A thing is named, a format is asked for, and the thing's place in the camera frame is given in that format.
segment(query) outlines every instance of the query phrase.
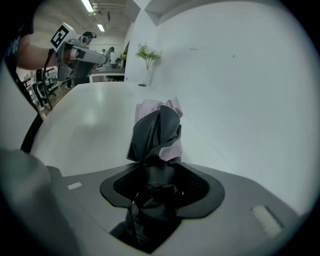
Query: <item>gray panel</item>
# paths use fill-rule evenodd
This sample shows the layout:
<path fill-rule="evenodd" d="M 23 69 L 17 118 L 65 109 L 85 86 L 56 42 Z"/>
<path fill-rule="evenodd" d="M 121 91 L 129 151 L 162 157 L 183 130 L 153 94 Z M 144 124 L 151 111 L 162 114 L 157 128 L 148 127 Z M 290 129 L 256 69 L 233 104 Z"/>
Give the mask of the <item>gray panel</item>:
<path fill-rule="evenodd" d="M 196 254 L 216 254 L 231 256 L 251 251 L 267 241 L 265 233 L 251 212 L 252 207 L 256 205 L 267 206 L 284 226 L 283 232 L 288 231 L 287 229 L 298 222 L 298 216 L 291 208 L 271 192 L 250 179 L 194 164 L 188 164 L 187 166 L 184 163 L 182 165 L 196 168 L 218 179 L 224 186 L 225 198 L 221 206 L 209 216 L 201 219 L 183 220 L 170 238 L 153 252 L 153 255 L 191 256 Z M 106 231 L 110 231 L 116 224 L 124 221 L 127 212 L 126 209 L 111 206 L 100 195 L 100 184 L 106 178 L 130 166 L 132 164 L 63 178 L 67 184 L 82 183 L 82 187 L 71 191 L 66 188 L 65 184 L 63 186 L 69 195 L 71 193 L 74 195 L 74 198 L 69 198 L 69 200 L 76 199 L 81 205 L 82 210 L 79 210 L 79 206 L 77 206 L 78 210 L 74 208 L 72 212 L 69 212 L 71 215 L 70 221 L 76 225 L 73 228 L 77 230 L 78 235 L 86 237 L 86 244 L 90 245 L 90 249 L 89 246 L 86 245 L 86 247 L 90 252 L 94 250 L 95 253 L 101 253 L 99 250 L 102 250 L 105 245 L 100 243 L 104 238 L 108 237 L 107 239 L 110 241 L 115 240 Z M 76 214 L 74 211 L 83 212 L 81 219 L 74 221 L 74 217 L 72 217 Z M 117 241 L 119 245 L 118 250 L 123 249 L 122 246 L 120 247 L 120 243 Z M 126 246 L 125 249 L 128 250 L 127 252 L 130 251 L 129 246 Z"/>
<path fill-rule="evenodd" d="M 48 166 L 48 170 L 51 176 L 52 192 L 66 220 L 75 232 L 82 256 L 147 255 L 119 241 L 103 229 L 103 227 L 86 212 L 86 209 L 83 209 L 78 204 L 68 189 L 59 169 Z M 105 172 L 112 173 L 112 170 L 113 169 L 106 170 Z M 114 169 L 114 172 L 121 171 L 123 171 L 122 166 Z"/>
<path fill-rule="evenodd" d="M 131 163 L 117 168 L 63 177 L 67 185 L 80 182 L 81 187 L 70 190 L 83 209 L 106 231 L 110 232 L 127 215 L 126 208 L 113 207 L 100 193 L 100 185 L 107 178 L 136 165 Z"/>
<path fill-rule="evenodd" d="M 171 237 L 154 252 L 155 255 L 233 256 L 249 252 L 267 241 L 266 234 L 251 212 L 256 205 L 267 206 L 284 225 L 284 231 L 297 223 L 296 213 L 258 183 L 208 167 L 186 165 L 219 180 L 225 189 L 224 200 L 206 218 L 183 220 Z"/>

